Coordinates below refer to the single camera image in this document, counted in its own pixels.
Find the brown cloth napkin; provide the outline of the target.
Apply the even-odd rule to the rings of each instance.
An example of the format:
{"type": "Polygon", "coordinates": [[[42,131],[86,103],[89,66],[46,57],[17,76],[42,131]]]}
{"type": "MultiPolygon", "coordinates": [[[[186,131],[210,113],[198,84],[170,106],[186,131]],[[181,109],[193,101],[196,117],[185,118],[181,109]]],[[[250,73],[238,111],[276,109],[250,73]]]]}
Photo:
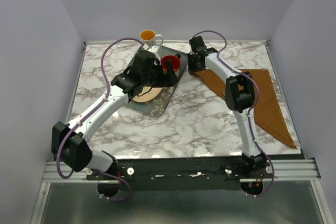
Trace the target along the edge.
{"type": "MultiPolygon", "coordinates": [[[[297,146],[290,136],[282,115],[269,71],[265,69],[243,69],[242,72],[249,72],[259,87],[259,101],[254,108],[256,124],[282,144],[296,149],[297,146]]],[[[216,95],[225,100],[226,84],[214,71],[205,69],[195,72],[193,75],[200,78],[216,95]]]]}

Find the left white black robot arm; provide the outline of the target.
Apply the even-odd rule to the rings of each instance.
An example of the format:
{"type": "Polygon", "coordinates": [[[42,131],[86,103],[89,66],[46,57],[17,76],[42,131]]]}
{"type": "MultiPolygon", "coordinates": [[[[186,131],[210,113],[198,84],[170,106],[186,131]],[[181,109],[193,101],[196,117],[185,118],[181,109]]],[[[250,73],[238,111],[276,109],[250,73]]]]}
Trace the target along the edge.
{"type": "Polygon", "coordinates": [[[116,175],[115,159],[110,154],[92,150],[88,143],[100,126],[117,110],[128,104],[143,88],[172,87],[177,84],[172,60],[161,64],[154,53],[141,50],[133,63],[108,83],[106,92],[84,113],[52,130],[56,163],[64,162],[72,172],[84,168],[98,170],[104,179],[116,175]]]}

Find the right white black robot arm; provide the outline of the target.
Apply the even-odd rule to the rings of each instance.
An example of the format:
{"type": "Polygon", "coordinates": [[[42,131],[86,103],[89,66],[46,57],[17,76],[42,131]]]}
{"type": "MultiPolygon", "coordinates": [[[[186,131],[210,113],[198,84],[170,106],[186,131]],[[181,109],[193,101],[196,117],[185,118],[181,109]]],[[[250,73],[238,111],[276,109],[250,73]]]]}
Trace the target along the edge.
{"type": "Polygon", "coordinates": [[[249,178],[255,177],[267,164],[266,155],[256,143],[257,133],[254,120],[254,107],[259,99],[259,90],[251,74],[242,72],[227,64],[214,49],[205,49],[187,54],[190,74],[212,70],[225,82],[225,102],[233,111],[242,139],[242,173],[249,178]]]}

